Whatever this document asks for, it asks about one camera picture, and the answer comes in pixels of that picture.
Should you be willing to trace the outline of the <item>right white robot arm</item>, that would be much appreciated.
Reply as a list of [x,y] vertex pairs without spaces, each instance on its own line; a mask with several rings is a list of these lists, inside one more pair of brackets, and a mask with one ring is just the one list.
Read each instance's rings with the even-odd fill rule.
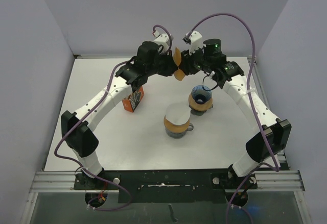
[[284,150],[291,132],[288,120],[281,120],[260,99],[250,84],[250,74],[246,74],[238,62],[231,61],[221,51],[219,39],[198,40],[191,48],[173,55],[178,70],[183,76],[202,71],[223,90],[239,107],[251,126],[254,136],[245,144],[245,152],[228,169],[230,186],[240,187],[246,176],[265,165],[275,171],[280,166],[276,154]]

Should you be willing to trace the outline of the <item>grey glass carafe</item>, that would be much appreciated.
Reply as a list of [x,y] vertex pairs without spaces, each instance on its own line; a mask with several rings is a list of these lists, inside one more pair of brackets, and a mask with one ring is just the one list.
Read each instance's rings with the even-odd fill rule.
[[175,133],[175,132],[171,132],[168,129],[165,129],[165,132],[168,136],[174,138],[174,139],[179,139],[182,138],[188,131],[192,131],[194,129],[194,125],[192,123],[189,124],[188,128],[180,133]]

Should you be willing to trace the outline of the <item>white paper coffee filter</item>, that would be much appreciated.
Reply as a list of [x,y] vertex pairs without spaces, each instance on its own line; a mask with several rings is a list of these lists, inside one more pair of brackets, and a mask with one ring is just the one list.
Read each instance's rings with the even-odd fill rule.
[[170,104],[165,113],[166,120],[175,126],[181,126],[188,122],[191,116],[191,109],[183,103]]

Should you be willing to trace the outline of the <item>orange coffee filter box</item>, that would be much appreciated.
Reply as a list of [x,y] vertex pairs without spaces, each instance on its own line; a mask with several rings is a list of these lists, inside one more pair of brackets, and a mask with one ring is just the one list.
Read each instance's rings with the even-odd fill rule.
[[122,100],[124,109],[133,113],[138,107],[139,103],[142,101],[143,97],[144,89],[143,86],[141,86],[138,90]]

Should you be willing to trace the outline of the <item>brown paper coffee filter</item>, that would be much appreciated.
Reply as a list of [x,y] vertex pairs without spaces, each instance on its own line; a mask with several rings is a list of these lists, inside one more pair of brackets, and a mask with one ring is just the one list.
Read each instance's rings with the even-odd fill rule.
[[181,51],[177,47],[175,47],[175,52],[173,54],[173,61],[177,66],[177,70],[174,71],[173,75],[176,80],[182,81],[185,77],[185,73],[179,68],[182,58],[181,58]]

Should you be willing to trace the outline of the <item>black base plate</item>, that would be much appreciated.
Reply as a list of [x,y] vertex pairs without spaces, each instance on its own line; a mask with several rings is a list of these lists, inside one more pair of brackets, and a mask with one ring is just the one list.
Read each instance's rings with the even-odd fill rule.
[[248,189],[257,189],[255,175],[246,182],[228,169],[104,170],[99,179],[85,173],[75,176],[74,189],[118,191],[118,203],[224,203],[232,192],[247,198]]

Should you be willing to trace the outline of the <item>blue plastic dripper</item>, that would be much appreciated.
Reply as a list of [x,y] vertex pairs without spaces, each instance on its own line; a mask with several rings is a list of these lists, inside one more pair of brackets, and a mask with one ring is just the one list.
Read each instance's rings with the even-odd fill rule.
[[208,87],[198,85],[192,89],[191,97],[197,104],[203,105],[212,98],[212,92]]

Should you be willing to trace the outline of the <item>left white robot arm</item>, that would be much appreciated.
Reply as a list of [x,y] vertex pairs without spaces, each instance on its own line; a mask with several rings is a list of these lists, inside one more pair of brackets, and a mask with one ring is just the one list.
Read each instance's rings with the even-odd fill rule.
[[96,127],[118,103],[146,84],[148,77],[173,75],[177,65],[171,47],[170,40],[143,42],[135,56],[113,68],[108,84],[97,95],[74,112],[61,115],[61,142],[66,142],[77,156],[75,162],[87,175],[85,181],[91,188],[100,188],[104,183],[103,166],[96,153]]

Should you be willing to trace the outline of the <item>grey plastic dripper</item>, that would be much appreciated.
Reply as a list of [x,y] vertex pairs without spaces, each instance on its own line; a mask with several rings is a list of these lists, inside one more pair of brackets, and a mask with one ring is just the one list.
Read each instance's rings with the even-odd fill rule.
[[203,111],[196,110],[193,107],[191,107],[190,105],[189,105],[189,107],[191,109],[191,114],[196,115],[196,116],[202,116],[204,113],[207,112],[207,110],[203,110]]

